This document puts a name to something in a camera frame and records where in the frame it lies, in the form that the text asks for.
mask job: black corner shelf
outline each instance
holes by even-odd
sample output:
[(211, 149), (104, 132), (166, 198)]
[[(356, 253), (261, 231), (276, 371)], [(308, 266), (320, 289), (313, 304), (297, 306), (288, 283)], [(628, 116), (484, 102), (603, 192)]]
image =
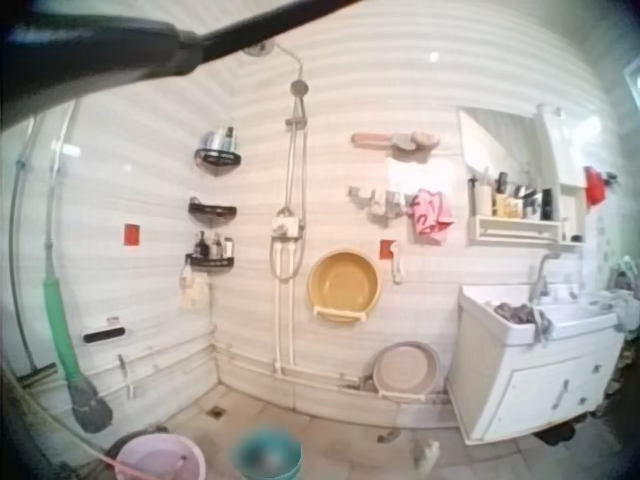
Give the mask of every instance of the black corner shelf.
[(238, 214), (238, 208), (223, 205), (205, 205), (204, 203), (189, 202), (189, 213), (196, 217), (231, 220)]
[(185, 259), (189, 262), (194, 268), (206, 268), (206, 269), (223, 269), (223, 268), (233, 268), (233, 264), (235, 263), (235, 258), (200, 258), (194, 257), (192, 254), (188, 253), (185, 255)]
[(212, 167), (237, 167), (242, 161), (242, 157), (235, 152), (211, 148), (199, 148), (196, 150), (195, 156), (198, 160)]

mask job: pink bucket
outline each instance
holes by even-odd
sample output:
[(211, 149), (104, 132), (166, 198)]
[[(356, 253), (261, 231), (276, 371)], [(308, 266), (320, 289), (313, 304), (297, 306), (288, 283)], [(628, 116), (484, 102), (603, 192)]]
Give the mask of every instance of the pink bucket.
[[(205, 480), (207, 475), (204, 455), (198, 446), (188, 438), (169, 433), (134, 438), (120, 451), (117, 461), (162, 479)], [(117, 467), (116, 478), (138, 480)]]

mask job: sink cabinet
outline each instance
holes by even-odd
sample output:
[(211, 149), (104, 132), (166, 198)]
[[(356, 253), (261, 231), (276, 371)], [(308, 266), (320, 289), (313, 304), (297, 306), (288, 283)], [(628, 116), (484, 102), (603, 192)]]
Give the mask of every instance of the sink cabinet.
[(509, 345), (463, 304), (447, 386), (465, 441), (518, 437), (594, 410), (623, 340), (610, 327)]

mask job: shower head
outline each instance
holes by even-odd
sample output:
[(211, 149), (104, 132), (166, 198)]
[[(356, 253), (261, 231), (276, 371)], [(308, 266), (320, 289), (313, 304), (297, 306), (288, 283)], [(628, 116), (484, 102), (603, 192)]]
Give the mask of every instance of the shower head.
[(304, 80), (298, 79), (291, 82), (289, 90), (294, 97), (302, 98), (309, 92), (309, 85)]
[(242, 50), (250, 57), (266, 57), (276, 47), (276, 41), (273, 39), (265, 40), (264, 42), (251, 45), (249, 48)]

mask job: floor drain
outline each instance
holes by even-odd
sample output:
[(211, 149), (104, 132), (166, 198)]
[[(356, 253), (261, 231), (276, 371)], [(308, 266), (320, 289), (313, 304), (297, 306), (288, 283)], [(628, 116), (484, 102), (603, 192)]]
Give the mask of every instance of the floor drain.
[(227, 413), (227, 411), (224, 408), (213, 407), (211, 410), (209, 410), (207, 412), (207, 415), (209, 415), (210, 417), (215, 418), (216, 420), (220, 420), (222, 417), (224, 417), (224, 415), (226, 413)]

